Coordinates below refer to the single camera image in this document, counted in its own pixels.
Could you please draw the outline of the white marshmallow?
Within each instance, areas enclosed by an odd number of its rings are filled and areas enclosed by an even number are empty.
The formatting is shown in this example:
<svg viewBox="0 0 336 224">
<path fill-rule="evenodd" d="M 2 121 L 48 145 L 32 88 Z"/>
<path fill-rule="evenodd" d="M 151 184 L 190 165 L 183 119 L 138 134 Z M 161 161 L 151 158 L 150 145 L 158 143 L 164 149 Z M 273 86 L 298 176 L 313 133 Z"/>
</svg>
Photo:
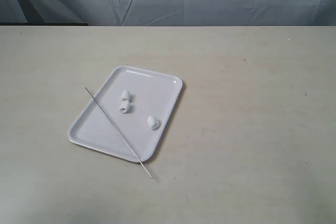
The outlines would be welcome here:
<svg viewBox="0 0 336 224">
<path fill-rule="evenodd" d="M 122 101 L 130 101 L 131 100 L 131 93 L 128 90 L 124 90 L 122 92 L 121 100 Z"/>
<path fill-rule="evenodd" d="M 129 109 L 130 109 L 130 101 L 123 100 L 120 104 L 119 111 L 125 114 L 125 113 L 128 113 Z"/>
<path fill-rule="evenodd" d="M 156 116 L 153 115 L 150 115 L 147 118 L 147 124 L 151 130 L 156 130 L 158 127 L 160 127 L 160 121 L 157 119 Z"/>
</svg>

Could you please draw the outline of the thin metal skewer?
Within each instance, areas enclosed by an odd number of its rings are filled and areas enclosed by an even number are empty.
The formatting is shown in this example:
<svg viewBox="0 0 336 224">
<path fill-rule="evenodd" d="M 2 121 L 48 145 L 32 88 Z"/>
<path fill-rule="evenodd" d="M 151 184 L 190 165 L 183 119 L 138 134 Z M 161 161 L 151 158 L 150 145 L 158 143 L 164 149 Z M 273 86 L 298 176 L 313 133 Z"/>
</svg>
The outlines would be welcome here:
<svg viewBox="0 0 336 224">
<path fill-rule="evenodd" d="M 109 115 L 107 114 L 107 112 L 103 109 L 103 107 L 99 104 L 99 102 L 95 99 L 94 95 L 89 91 L 89 89 L 87 87 L 85 87 L 85 90 L 90 95 L 90 97 L 92 98 L 92 100 L 94 101 L 94 103 L 96 104 L 96 106 L 100 109 L 100 111 L 104 114 L 104 116 L 110 122 L 110 124 L 115 128 L 115 130 L 117 131 L 117 133 L 123 139 L 125 145 L 132 152 L 132 154 L 134 155 L 134 157 L 136 158 L 136 160 L 139 162 L 139 164 L 142 166 L 142 168 L 145 170 L 145 172 L 148 174 L 148 176 L 151 179 L 153 179 L 153 176 L 151 175 L 151 173 L 149 172 L 149 170 L 145 167 L 145 165 L 143 164 L 143 162 L 140 160 L 140 158 L 138 157 L 137 153 L 135 152 L 135 150 L 133 149 L 133 147 L 128 142 L 127 138 L 124 136 L 124 134 L 118 128 L 118 126 L 115 124 L 114 120 L 111 117 L 109 117 Z"/>
</svg>

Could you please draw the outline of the white rectangular plastic tray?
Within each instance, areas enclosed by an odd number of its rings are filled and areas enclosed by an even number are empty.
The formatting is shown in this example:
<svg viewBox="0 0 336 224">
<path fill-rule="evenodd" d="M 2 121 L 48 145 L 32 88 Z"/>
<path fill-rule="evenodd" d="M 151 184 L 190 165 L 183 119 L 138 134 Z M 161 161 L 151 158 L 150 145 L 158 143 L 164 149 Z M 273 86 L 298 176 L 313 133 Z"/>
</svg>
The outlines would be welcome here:
<svg viewBox="0 0 336 224">
<path fill-rule="evenodd" d="M 119 66 L 73 122 L 68 138 L 126 161 L 145 162 L 154 154 L 182 88 L 179 77 Z"/>
</svg>

